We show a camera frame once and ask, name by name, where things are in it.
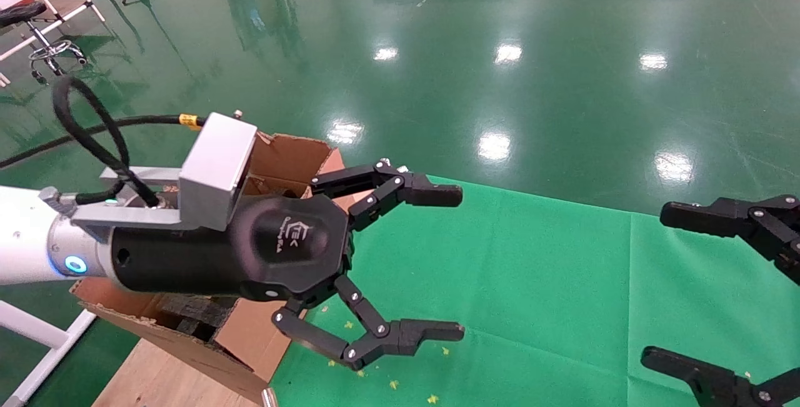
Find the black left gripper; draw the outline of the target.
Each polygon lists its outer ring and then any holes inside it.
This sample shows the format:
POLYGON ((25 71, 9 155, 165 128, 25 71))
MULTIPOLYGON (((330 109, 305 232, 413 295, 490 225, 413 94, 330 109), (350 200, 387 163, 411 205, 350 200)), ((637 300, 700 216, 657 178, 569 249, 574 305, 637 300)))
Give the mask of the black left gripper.
POLYGON ((246 196, 224 231, 115 228, 111 258, 133 292, 320 303, 352 248, 351 218, 326 196, 246 196))

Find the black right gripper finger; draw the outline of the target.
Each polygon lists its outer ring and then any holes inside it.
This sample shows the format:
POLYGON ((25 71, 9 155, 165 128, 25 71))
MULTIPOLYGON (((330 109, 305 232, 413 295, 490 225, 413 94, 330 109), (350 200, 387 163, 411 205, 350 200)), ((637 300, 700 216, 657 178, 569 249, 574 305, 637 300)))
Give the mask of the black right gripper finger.
POLYGON ((730 369, 657 346, 643 349, 641 363, 688 384, 699 406, 784 406, 799 396, 798 368, 754 384, 730 369))
POLYGON ((708 206, 668 202, 662 225, 717 237, 739 237, 777 270, 799 284, 797 196, 746 201, 718 198, 708 206))

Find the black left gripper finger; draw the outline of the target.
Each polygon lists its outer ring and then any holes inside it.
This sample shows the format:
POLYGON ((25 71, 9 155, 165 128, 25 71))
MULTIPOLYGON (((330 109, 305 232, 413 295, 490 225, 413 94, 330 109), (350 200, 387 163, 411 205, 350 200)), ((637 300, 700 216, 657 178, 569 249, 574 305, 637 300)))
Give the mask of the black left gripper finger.
POLYGON ((380 160, 373 165, 343 168, 318 174, 311 192, 329 199, 366 193, 348 207, 349 228, 362 231, 400 204, 456 208, 463 189, 456 184, 434 184, 423 173, 401 173, 380 160))
POLYGON ((457 322, 423 319, 386 321, 346 275, 338 276, 332 286, 365 329, 365 333, 356 341, 348 343, 300 318, 306 305, 294 298, 274 313, 272 324, 292 342, 354 372, 385 355, 414 356, 423 342, 429 339, 455 342, 464 338, 465 328, 457 322))

